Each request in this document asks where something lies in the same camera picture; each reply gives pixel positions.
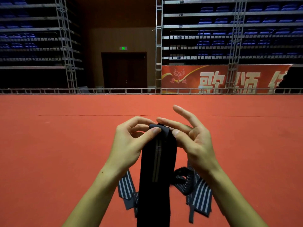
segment person's right hand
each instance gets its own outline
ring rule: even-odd
[[[174,105],[175,112],[188,120],[192,127],[165,118],[157,118],[157,122],[173,128],[172,134],[177,140],[178,147],[187,153],[187,158],[192,167],[207,179],[213,171],[220,169],[214,154],[210,132],[189,111]]]

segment hand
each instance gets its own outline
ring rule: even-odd
[[[150,119],[136,116],[117,126],[106,165],[115,169],[121,177],[128,168],[136,163],[142,148],[161,132],[158,127],[149,130],[150,124],[156,123]]]
[[[192,167],[201,177],[207,179],[213,170],[220,169],[210,132],[194,114],[177,105],[174,105],[173,109],[186,118],[192,127],[165,118],[157,118],[157,122],[174,128],[172,134],[177,139],[178,147],[185,150]]]

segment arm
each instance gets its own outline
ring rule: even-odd
[[[178,146],[185,150],[193,168],[212,189],[229,225],[268,227],[220,167],[214,154],[210,132],[192,113],[176,105],[173,109],[186,118],[192,127],[164,118],[157,118],[157,121],[174,129],[172,133]]]
[[[119,180],[138,160],[144,145],[161,132],[160,128],[149,130],[149,124],[155,123],[137,116],[117,127],[108,160],[62,227],[100,225]]]

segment person's left hand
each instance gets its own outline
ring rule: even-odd
[[[136,163],[142,148],[161,132],[158,127],[149,130],[150,124],[156,123],[150,119],[136,116],[117,126],[106,165],[117,170],[117,173],[123,176],[127,169]]]

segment forearm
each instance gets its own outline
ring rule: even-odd
[[[119,175],[104,166],[62,227],[98,227],[118,181]]]
[[[231,227],[268,227],[222,169],[212,172],[208,183]]]

